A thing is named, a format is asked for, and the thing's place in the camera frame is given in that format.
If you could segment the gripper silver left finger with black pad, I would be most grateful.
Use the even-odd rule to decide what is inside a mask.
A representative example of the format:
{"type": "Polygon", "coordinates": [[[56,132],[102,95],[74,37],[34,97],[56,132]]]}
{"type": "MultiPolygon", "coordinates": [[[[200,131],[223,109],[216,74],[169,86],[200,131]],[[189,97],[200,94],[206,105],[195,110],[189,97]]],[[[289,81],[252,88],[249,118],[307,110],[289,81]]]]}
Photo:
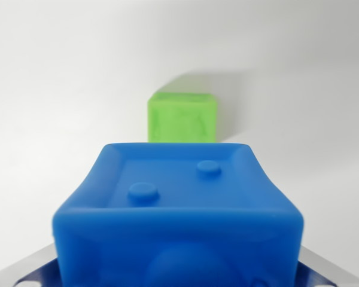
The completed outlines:
{"type": "Polygon", "coordinates": [[[14,286],[18,280],[54,259],[56,259],[56,248],[52,243],[0,270],[0,286],[14,286]]]}

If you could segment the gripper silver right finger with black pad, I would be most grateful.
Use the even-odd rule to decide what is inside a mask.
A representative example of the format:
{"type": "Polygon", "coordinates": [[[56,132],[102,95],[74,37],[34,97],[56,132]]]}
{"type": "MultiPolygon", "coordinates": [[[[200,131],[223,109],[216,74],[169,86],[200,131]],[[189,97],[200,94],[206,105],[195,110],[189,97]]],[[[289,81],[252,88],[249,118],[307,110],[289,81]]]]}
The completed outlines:
{"type": "Polygon", "coordinates": [[[359,277],[302,246],[297,286],[359,286],[359,277]]]}

